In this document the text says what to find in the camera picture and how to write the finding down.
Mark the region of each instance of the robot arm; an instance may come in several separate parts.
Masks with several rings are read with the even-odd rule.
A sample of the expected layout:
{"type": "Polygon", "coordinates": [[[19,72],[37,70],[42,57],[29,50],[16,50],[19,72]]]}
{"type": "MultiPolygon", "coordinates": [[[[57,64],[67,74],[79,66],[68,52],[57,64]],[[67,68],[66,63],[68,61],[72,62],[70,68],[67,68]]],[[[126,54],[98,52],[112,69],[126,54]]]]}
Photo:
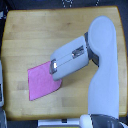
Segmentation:
{"type": "Polygon", "coordinates": [[[82,128],[127,127],[118,121],[116,30],[109,18],[100,16],[94,19],[88,35],[81,36],[57,49],[50,59],[50,73],[54,80],[61,79],[88,65],[90,59],[98,62],[99,69],[92,78],[88,91],[89,115],[80,118],[82,128]]]}

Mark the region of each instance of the pink cloth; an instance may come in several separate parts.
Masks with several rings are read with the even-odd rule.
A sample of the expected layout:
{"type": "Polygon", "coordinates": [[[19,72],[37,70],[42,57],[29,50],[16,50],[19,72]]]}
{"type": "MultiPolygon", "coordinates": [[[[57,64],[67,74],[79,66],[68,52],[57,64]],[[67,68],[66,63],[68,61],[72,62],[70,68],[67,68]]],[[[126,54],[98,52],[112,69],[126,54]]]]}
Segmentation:
{"type": "Polygon", "coordinates": [[[54,81],[49,74],[50,62],[28,70],[29,100],[35,100],[56,91],[62,80],[54,81]]]}

